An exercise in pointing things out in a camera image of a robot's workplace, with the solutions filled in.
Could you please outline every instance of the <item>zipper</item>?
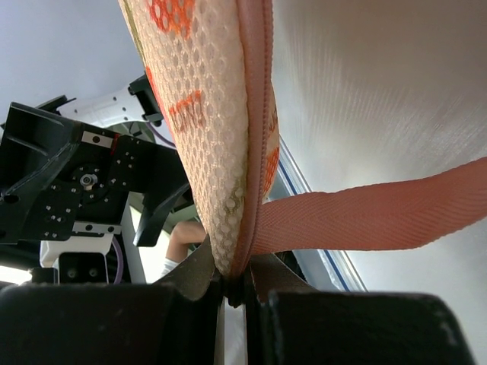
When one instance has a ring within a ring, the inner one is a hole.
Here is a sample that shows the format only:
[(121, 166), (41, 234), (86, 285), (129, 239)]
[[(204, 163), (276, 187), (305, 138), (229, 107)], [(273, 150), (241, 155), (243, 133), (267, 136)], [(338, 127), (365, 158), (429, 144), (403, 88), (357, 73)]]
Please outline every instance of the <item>zipper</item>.
[[(237, 7), (246, 69), (249, 155), (247, 193), (230, 278), (238, 278), (244, 272), (256, 238), (266, 175), (269, 134), (267, 122), (272, 69), (272, 0), (257, 2), (237, 0)], [(255, 109), (260, 108), (260, 105), (262, 105), (262, 109), (256, 114)]]

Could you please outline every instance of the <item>white sleeve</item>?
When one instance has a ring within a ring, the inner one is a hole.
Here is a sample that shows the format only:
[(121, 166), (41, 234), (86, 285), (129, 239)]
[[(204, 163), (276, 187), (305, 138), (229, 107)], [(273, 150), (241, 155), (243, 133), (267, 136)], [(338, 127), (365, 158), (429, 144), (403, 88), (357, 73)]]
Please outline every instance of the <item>white sleeve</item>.
[(178, 265), (178, 262), (164, 258), (164, 268), (162, 269), (161, 278), (173, 271)]

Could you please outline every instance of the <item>person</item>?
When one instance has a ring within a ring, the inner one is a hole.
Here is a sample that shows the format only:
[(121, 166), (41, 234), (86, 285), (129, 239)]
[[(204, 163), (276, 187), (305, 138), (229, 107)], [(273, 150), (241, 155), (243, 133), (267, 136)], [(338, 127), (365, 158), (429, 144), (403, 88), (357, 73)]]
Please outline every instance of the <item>person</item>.
[[(174, 270), (188, 256), (189, 247), (194, 243), (203, 242), (205, 237), (205, 228), (201, 223), (196, 221), (179, 222), (169, 237), (161, 277)], [(244, 365), (246, 363), (246, 335), (242, 306), (233, 308), (225, 300), (224, 311), (224, 363)]]

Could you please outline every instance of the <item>beige mesh fabric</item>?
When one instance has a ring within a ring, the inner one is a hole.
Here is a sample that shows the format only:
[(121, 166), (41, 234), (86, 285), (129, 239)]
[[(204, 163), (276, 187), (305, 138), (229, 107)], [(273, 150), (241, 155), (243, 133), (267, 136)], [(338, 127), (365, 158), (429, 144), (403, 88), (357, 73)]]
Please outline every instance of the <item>beige mesh fabric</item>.
[(256, 205), (279, 160), (270, 0), (119, 1), (223, 275), (232, 265), (241, 274), (250, 254), (416, 248), (487, 216), (487, 157), (421, 180)]

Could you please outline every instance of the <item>white wall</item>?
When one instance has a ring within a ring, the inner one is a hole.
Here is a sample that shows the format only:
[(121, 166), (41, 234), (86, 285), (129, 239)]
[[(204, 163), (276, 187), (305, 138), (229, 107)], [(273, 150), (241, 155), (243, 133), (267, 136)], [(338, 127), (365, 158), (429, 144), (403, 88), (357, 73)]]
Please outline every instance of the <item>white wall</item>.
[[(279, 0), (275, 95), (311, 188), (413, 179), (487, 155), (486, 0)], [(447, 301), (487, 363), (487, 221), (411, 252), (350, 252), (369, 290)]]
[(0, 2), (0, 123), (11, 101), (98, 97), (142, 75), (116, 0)]

